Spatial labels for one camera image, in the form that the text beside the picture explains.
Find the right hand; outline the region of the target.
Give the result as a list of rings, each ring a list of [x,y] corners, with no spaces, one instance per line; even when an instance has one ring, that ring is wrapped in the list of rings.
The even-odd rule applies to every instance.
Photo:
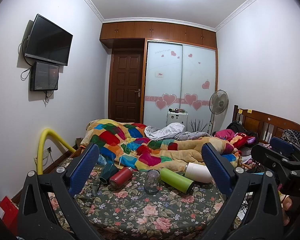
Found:
[[[290,218],[287,215],[287,211],[289,211],[292,207],[292,199],[290,196],[286,196],[282,202],[282,214],[283,214],[283,225],[287,226],[290,222]]]

